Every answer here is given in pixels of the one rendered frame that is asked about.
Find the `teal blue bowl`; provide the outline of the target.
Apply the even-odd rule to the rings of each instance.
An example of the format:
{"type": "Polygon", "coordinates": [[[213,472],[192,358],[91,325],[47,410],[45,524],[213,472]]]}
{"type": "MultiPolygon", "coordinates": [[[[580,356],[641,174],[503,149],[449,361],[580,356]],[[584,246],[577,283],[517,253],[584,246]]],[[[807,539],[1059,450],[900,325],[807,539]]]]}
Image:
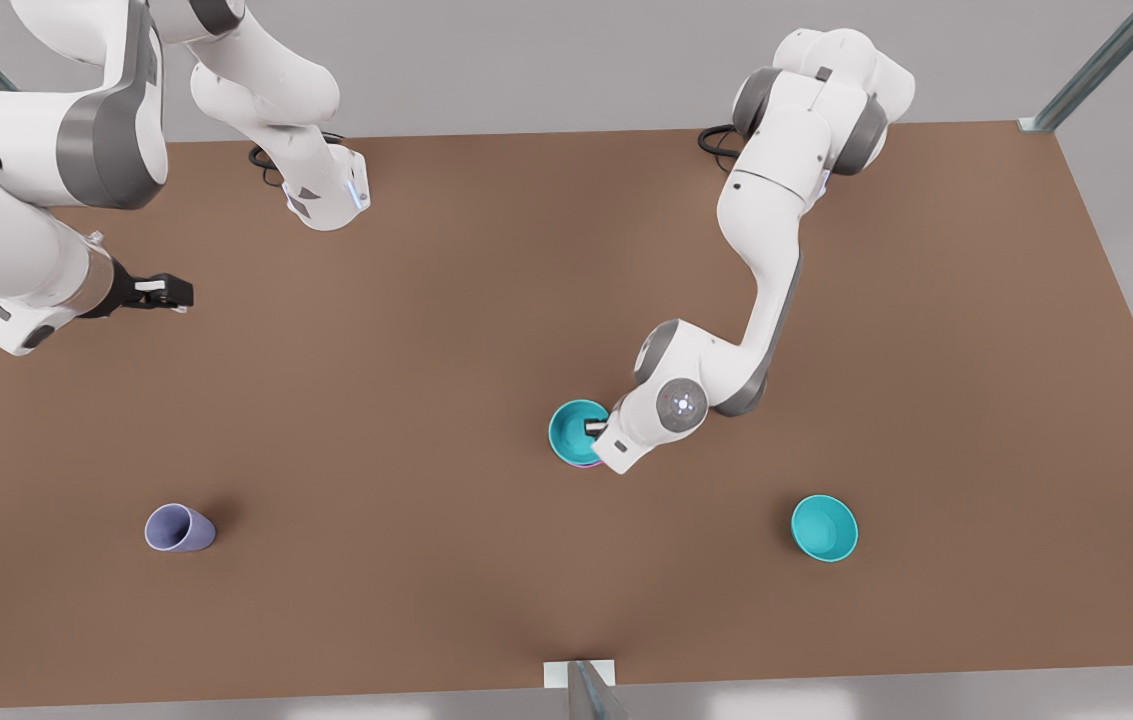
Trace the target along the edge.
{"type": "Polygon", "coordinates": [[[588,398],[576,398],[554,410],[548,425],[550,446],[562,461],[599,459],[593,450],[594,439],[585,437],[583,421],[608,420],[610,410],[588,398]]]}
{"type": "Polygon", "coordinates": [[[791,515],[790,533],[800,551],[821,562],[846,559],[859,541],[855,515],[832,495],[802,498],[791,515]]]}

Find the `lavender purple cup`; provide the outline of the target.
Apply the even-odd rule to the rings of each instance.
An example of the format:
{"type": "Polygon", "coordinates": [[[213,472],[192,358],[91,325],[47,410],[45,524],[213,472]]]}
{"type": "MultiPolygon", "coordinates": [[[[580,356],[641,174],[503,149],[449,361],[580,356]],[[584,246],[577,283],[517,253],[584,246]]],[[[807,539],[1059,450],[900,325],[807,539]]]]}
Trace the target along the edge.
{"type": "Polygon", "coordinates": [[[147,547],[159,552],[205,550],[218,537],[214,524],[182,503],[165,503],[150,514],[144,527],[147,547]]]}

